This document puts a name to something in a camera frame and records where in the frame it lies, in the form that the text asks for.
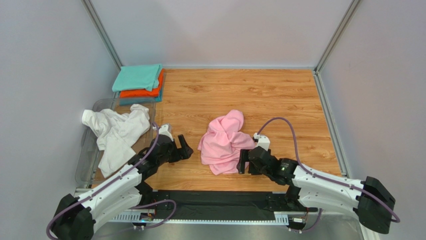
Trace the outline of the pink t-shirt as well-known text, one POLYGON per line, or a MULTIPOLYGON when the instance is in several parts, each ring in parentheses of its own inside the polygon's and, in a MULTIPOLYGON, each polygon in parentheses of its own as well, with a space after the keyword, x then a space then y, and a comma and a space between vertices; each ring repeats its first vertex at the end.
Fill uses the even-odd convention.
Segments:
POLYGON ((241 131, 243 124, 243 113, 235 109, 208 124, 197 150, 200 151, 201 163, 209 166, 215 176, 237 174, 241 150, 255 148, 252 137, 241 131))

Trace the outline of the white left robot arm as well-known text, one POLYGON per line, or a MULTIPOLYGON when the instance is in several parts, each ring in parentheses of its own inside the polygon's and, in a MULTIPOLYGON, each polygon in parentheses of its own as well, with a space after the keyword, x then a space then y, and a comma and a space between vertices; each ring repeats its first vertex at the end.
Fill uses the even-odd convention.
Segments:
POLYGON ((186 160, 193 154, 185 137, 180 147, 166 134, 135 154, 116 174, 79 196, 67 194, 46 227, 51 240, 90 240, 105 223, 128 209, 154 206, 152 188, 145 182, 164 163, 186 160))

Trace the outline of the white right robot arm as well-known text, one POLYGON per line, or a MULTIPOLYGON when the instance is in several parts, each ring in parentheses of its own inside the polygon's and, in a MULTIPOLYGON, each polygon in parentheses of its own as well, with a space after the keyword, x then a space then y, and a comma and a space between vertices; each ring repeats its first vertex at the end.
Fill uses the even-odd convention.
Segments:
POLYGON ((264 175, 287 186, 286 198, 306 208, 353 217, 366 228, 388 234, 396 200, 376 178, 350 179, 324 173, 289 158, 277 159, 262 147, 243 149, 237 164, 239 174, 264 175))

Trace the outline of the white t-shirt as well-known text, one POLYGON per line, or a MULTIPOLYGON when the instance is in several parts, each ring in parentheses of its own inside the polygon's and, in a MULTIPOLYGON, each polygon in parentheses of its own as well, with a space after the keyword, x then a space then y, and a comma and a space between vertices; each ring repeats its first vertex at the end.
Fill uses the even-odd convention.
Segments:
POLYGON ((98 168, 104 178, 109 178, 136 154, 132 146, 151 128, 149 113, 140 104, 133 104, 130 113, 123 114, 111 109, 83 111, 81 123, 92 130, 98 149, 103 151, 98 168))

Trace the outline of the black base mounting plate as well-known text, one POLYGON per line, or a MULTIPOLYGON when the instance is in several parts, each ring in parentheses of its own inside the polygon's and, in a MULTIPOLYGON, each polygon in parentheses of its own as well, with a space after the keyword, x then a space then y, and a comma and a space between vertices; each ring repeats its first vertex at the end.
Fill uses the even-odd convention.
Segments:
POLYGON ((158 190, 151 201, 173 200, 176 210, 172 220, 269 221, 274 212, 317 212, 306 208, 284 193, 267 191, 188 191, 158 190))

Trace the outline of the folded orange t-shirt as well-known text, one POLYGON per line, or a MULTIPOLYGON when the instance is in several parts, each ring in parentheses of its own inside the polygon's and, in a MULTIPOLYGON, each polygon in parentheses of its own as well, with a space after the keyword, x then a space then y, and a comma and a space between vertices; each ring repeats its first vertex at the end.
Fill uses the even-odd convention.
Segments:
POLYGON ((152 91, 146 89, 134 89, 134 90, 124 90, 119 94, 120 98, 139 98, 139 97, 152 97, 157 100, 162 100, 163 86, 164 86, 164 76, 165 70, 162 69, 158 76, 159 85, 157 88, 154 88, 152 91))

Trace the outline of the folded teal t-shirt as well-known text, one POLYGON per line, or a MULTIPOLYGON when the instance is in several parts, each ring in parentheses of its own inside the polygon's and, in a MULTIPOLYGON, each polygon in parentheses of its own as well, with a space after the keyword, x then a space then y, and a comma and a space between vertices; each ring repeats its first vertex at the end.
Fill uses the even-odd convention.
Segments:
POLYGON ((133 104, 144 104, 144 103, 158 103, 163 100, 163 89, 162 89, 162 100, 159 101, 154 97, 129 97, 129 98, 121 98, 120 105, 133 105, 133 104))

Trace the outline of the folded mint green t-shirt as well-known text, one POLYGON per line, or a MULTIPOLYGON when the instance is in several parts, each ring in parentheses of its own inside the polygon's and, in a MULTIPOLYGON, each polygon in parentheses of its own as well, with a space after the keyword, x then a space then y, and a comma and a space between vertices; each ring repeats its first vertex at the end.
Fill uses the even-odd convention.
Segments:
POLYGON ((162 64, 123 66, 113 85, 113 92, 147 90, 151 92, 160 85, 162 64))

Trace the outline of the clear plastic bin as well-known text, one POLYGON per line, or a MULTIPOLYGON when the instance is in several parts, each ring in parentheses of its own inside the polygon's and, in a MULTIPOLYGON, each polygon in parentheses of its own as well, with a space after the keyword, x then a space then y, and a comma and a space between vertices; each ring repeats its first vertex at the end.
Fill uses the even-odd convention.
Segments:
MULTIPOLYGON (((99 112, 104 109, 110 109, 120 115, 131 113, 132 104, 120 105, 120 100, 124 99, 106 98, 98 100, 94 103, 92 110, 94 112, 99 112)), ((156 102, 140 103, 139 105, 148 108, 149 121, 153 122, 156 115, 156 102)), ((81 152, 75 173, 75 180, 78 184, 94 186, 105 180, 101 170, 98 168, 103 153, 104 152, 98 148, 96 135, 86 126, 81 140, 81 152)))

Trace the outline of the aluminium front frame rail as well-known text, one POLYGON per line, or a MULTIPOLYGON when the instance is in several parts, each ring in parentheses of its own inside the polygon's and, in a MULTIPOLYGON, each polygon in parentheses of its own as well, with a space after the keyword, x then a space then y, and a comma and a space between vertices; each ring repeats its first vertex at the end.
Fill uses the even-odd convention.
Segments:
POLYGON ((89 190, 62 198, 49 231, 60 240, 90 240, 115 221, 137 229, 151 223, 271 225, 301 234, 310 230, 305 214, 318 212, 277 192, 89 190))

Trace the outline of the right aluminium corner post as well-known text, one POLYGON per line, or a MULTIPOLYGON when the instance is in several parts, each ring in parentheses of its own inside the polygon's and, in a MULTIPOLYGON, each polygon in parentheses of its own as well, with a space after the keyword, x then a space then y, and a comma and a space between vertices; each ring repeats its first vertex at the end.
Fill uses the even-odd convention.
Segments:
POLYGON ((333 79, 333 76, 330 74, 329 60, 332 57, 336 47, 339 45, 339 41, 345 34, 346 29, 348 28, 352 18, 356 14, 361 4, 361 0, 350 1, 350 4, 348 5, 343 17, 331 35, 331 38, 326 45, 318 63, 315 65, 312 71, 320 103, 325 116, 325 121, 339 165, 340 173, 344 178, 351 177, 352 171, 345 153, 339 131, 339 125, 336 121, 337 109, 335 101, 337 100, 337 92, 334 85, 337 83, 337 80, 333 79))

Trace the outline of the aluminium corner post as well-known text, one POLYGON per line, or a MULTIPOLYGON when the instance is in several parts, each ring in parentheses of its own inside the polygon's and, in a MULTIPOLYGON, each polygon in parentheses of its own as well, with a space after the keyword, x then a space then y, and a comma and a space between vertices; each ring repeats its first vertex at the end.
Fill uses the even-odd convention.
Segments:
POLYGON ((117 53, 116 48, 113 45, 111 38, 109 37, 106 28, 104 27, 102 20, 95 8, 95 5, 91 0, 81 0, 84 8, 86 9, 96 31, 98 32, 103 44, 106 47, 107 52, 109 53, 115 67, 118 71, 121 70, 123 63, 117 53))
POLYGON ((337 80, 333 79, 333 76, 330 74, 329 60, 332 57, 336 47, 339 45, 339 41, 345 34, 346 29, 348 28, 352 18, 356 14, 361 4, 361 0, 350 1, 350 4, 348 5, 343 17, 331 35, 331 38, 326 45, 318 63, 315 65, 312 71, 320 103, 325 116, 325 121, 339 165, 340 173, 344 178, 351 177, 352 171, 345 153, 339 131, 339 125, 336 121, 337 109, 335 101, 337 100, 337 92, 334 85, 337 83, 337 80))

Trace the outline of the left aluminium corner post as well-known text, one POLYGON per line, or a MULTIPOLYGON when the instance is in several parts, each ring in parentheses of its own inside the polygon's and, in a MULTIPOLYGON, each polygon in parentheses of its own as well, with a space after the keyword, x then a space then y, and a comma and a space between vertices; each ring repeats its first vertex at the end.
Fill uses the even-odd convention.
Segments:
POLYGON ((84 8, 86 9, 96 31, 98 32, 103 44, 106 47, 107 52, 109 53, 115 67, 118 71, 121 70, 123 63, 117 53, 116 48, 113 45, 111 38, 109 37, 106 28, 104 27, 102 20, 95 8, 95 5, 91 0, 81 0, 84 8))

